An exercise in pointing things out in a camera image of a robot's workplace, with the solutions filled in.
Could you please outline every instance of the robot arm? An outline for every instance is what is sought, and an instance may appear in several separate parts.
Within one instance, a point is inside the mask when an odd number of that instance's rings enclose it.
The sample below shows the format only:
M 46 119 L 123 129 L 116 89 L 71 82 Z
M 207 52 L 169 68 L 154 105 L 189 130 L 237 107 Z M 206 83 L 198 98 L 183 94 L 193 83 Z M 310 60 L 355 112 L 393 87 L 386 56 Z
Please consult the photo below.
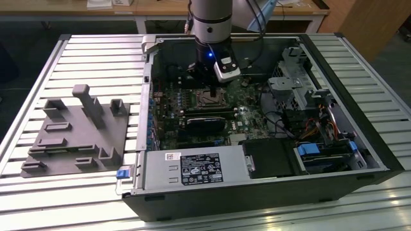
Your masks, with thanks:
M 194 78 L 211 89 L 241 75 L 231 49 L 231 26 L 263 34 L 277 0 L 191 0 L 190 16 L 197 39 L 197 63 L 189 67 Z

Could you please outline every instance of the aluminum extrusion table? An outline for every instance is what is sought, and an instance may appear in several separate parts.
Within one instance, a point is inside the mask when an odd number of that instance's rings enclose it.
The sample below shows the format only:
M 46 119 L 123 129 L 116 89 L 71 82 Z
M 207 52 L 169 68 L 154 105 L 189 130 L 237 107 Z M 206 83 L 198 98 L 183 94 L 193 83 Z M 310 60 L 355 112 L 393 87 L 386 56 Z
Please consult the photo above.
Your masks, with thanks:
M 131 103 L 124 164 L 135 162 L 142 35 L 62 36 L 0 145 L 0 230 L 382 230 L 411 225 L 411 110 L 345 38 L 310 36 L 406 172 L 338 201 L 146 223 L 120 200 L 116 172 L 24 179 L 22 163 L 46 117 L 46 100 L 66 105 L 75 84 L 88 84 L 100 103 Z

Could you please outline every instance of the metal bracket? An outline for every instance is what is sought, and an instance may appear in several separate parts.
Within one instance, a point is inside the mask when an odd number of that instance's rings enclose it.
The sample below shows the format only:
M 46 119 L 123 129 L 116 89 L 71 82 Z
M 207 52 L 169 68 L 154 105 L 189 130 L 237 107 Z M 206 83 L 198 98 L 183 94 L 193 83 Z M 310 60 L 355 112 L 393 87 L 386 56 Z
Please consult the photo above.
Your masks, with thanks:
M 144 35 L 142 41 L 143 54 L 154 52 L 158 49 L 157 44 L 157 35 Z

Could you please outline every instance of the gray fixture plate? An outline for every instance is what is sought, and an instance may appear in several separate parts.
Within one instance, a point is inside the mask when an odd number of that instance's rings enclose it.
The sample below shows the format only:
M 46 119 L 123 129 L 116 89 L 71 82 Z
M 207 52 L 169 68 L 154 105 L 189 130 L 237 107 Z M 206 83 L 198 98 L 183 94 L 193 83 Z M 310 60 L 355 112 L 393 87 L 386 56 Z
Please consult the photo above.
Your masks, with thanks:
M 79 152 L 59 152 L 36 158 L 28 156 L 26 160 L 27 162 L 42 161 L 47 165 L 47 168 L 44 171 L 39 172 L 22 171 L 20 176 L 28 178 L 118 170 L 123 163 L 130 104 L 124 103 L 124 107 L 127 109 L 126 116 L 114 116 L 110 109 L 110 104 L 102 104 L 102 118 L 106 123 L 106 128 L 96 129 L 91 119 L 84 115 L 83 106 L 68 106 L 66 110 L 60 110 L 64 118 L 55 119 L 54 121 L 48 117 L 46 118 L 35 144 L 32 146 L 32 148 L 39 148 L 38 145 L 42 139 L 66 138 L 67 147 L 96 145 L 99 148 L 103 148 L 108 154 L 112 147 L 115 147 L 119 155 L 118 164 L 103 165 L 100 159 L 98 158 L 99 152 L 88 154 Z M 71 130 L 54 131 L 50 133 L 44 130 L 47 125 L 63 122 L 70 122 Z M 76 158 L 87 157 L 94 158 L 96 165 L 95 167 L 80 169 L 75 165 Z

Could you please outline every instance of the sticker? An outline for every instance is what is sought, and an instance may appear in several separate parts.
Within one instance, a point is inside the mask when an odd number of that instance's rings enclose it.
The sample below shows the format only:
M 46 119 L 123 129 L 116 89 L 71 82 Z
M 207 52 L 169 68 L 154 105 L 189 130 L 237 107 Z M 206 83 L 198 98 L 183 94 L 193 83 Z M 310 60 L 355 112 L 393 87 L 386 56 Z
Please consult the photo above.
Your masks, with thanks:
M 166 153 L 166 160 L 179 160 L 182 153 Z
M 223 170 L 218 153 L 181 155 L 182 183 L 185 185 L 223 182 Z
M 115 14 L 132 14 L 131 11 L 115 11 Z

